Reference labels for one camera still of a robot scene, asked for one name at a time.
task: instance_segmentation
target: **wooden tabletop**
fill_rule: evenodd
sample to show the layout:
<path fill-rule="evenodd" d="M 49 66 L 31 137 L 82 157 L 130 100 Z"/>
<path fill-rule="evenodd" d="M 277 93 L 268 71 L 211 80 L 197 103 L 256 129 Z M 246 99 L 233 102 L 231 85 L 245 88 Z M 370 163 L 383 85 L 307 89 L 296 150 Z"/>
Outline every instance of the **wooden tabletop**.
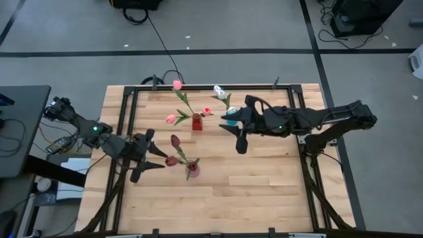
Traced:
<path fill-rule="evenodd" d="M 303 84 L 302 87 L 307 107 L 317 110 L 325 107 L 318 84 Z M 104 98 L 100 121 L 113 126 L 114 131 L 123 90 L 124 86 L 109 86 Z M 273 106 L 289 106 L 288 96 L 280 90 L 227 93 L 232 93 L 231 106 L 243 106 L 246 94 L 263 98 Z M 236 138 L 218 126 L 225 123 L 220 119 L 225 114 L 225 105 L 211 98 L 212 95 L 212 91 L 188 92 L 194 112 L 209 107 L 215 114 L 203 119 L 203 131 L 193 132 L 189 120 L 177 126 L 166 124 L 165 118 L 177 114 L 176 109 L 190 112 L 172 91 L 140 92 L 134 133 L 145 133 L 146 129 L 153 128 L 156 145 L 175 156 L 177 153 L 171 146 L 170 137 L 177 135 L 189 159 L 201 158 L 201 173 L 186 181 L 184 167 L 177 165 L 147 171 L 137 184 L 129 181 L 128 173 L 119 233 L 151 234 L 155 228 L 160 229 L 160 233 L 266 233 L 269 227 L 276 228 L 276 232 L 312 231 L 296 137 L 251 135 L 248 136 L 247 153 L 239 155 L 235 150 Z M 129 98 L 123 132 L 128 128 L 131 101 Z M 325 153 L 337 158 L 335 147 L 328 146 Z M 103 155 L 102 151 L 94 151 L 91 164 Z M 158 156 L 147 158 L 150 162 L 165 164 Z M 324 155 L 318 160 L 328 201 L 347 223 L 354 226 L 340 165 Z M 76 231 L 86 226 L 102 204 L 109 167 L 107 157 L 90 170 Z M 319 201 L 316 198 L 315 201 L 319 224 L 324 227 Z M 108 229 L 113 212 L 114 204 L 110 206 Z"/>

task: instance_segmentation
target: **black metal frame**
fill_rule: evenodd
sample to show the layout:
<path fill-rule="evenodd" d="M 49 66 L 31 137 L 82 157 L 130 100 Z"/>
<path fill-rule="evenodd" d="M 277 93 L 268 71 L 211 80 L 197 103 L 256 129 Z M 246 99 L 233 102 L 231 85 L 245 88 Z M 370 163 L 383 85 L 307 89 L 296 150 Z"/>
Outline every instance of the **black metal frame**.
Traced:
<path fill-rule="evenodd" d="M 305 101 L 303 97 L 303 91 L 301 85 L 225 85 L 225 90 L 282 90 L 288 94 L 289 105 L 292 108 L 295 108 L 295 100 L 294 100 L 294 93 L 297 94 L 299 99 L 299 106 L 301 108 L 305 108 Z M 128 122 L 128 131 L 127 135 L 131 135 L 133 128 L 134 128 L 134 120 L 136 114 L 136 106 L 137 106 L 137 99 L 138 94 L 141 91 L 152 91 L 153 87 L 148 86 L 127 86 L 124 88 L 124 94 L 122 99 L 122 105 L 120 109 L 119 121 L 118 121 L 118 129 L 116 134 L 122 135 L 123 125 L 124 125 L 124 118 L 126 113 L 126 107 L 128 104 L 128 98 L 130 95 L 132 97 L 132 105 L 129 115 L 129 122 Z M 157 91 L 171 91 L 171 85 L 156 85 L 155 90 Z M 197 91 L 197 90 L 213 90 L 213 85 L 185 85 L 184 91 Z M 307 165 L 307 158 L 303 156 L 301 151 L 301 146 L 298 144 L 299 154 L 301 159 L 301 168 L 303 170 L 303 178 L 306 181 L 305 171 L 308 170 Z M 316 185 L 318 189 L 322 192 L 323 196 L 325 195 L 323 189 L 322 178 L 319 170 L 319 164 L 316 158 L 312 158 L 313 164 L 313 171 L 315 174 Z M 106 187 L 106 198 L 110 195 L 110 191 L 113 187 L 114 183 L 114 174 L 115 174 L 116 162 L 113 161 L 110 165 L 109 175 L 108 175 L 108 182 Z M 126 172 L 122 171 L 120 176 L 125 176 Z M 305 189 L 307 193 L 307 201 L 309 204 L 310 216 L 311 216 L 311 223 L 313 226 L 313 230 L 320 229 L 319 223 L 317 220 L 317 211 L 315 207 L 315 199 L 313 197 L 313 192 L 305 182 Z M 113 217 L 113 226 L 112 230 L 117 231 L 119 228 L 119 220 L 120 220 L 120 212 L 122 209 L 122 200 L 123 200 L 123 193 L 124 193 L 124 186 L 119 191 L 116 199 L 116 207 L 114 210 L 114 217 Z M 325 221 L 325 228 L 330 229 L 331 222 L 330 217 L 326 209 L 322 206 L 323 217 Z M 106 231 L 106 223 L 108 219 L 108 212 L 106 212 L 105 216 L 102 218 L 100 223 L 100 231 Z M 143 237 L 158 237 L 158 229 L 154 229 L 151 235 L 143 234 Z M 269 228 L 269 233 L 231 233 L 231 234 L 224 234 L 224 237 L 287 237 L 289 233 L 276 233 L 273 227 Z M 223 234 L 215 234 L 216 237 L 221 237 Z M 213 234 L 160 234 L 160 237 L 215 237 Z"/>

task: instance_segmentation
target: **pink vase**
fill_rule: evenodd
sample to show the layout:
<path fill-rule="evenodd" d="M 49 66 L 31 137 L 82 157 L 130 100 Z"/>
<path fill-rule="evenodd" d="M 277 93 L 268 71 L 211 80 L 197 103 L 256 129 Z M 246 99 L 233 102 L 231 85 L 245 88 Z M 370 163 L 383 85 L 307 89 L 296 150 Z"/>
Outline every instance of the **pink vase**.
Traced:
<path fill-rule="evenodd" d="M 195 161 L 189 161 L 185 167 L 185 174 L 187 175 L 189 171 L 191 171 L 190 178 L 195 178 L 200 174 L 200 166 Z"/>

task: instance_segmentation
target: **black desk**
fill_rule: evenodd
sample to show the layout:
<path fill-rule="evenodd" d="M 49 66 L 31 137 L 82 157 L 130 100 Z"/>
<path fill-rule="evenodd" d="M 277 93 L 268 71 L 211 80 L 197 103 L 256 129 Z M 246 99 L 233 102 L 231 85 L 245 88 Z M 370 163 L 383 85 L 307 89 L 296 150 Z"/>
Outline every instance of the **black desk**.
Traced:
<path fill-rule="evenodd" d="M 18 202 L 29 197 L 32 193 L 35 175 L 84 186 L 85 175 L 28 155 L 50 89 L 50 86 L 0 87 L 0 94 L 15 101 L 12 106 L 0 108 L 3 111 L 0 118 L 20 120 L 26 128 L 19 152 L 10 157 L 0 157 L 0 212 L 10 210 Z M 7 121 L 4 128 L 0 129 L 0 134 L 20 139 L 22 130 L 20 123 Z M 0 138 L 0 143 L 2 147 L 7 147 L 10 141 Z M 14 209 L 17 218 L 13 227 L 13 237 L 17 236 L 27 202 L 22 202 Z"/>

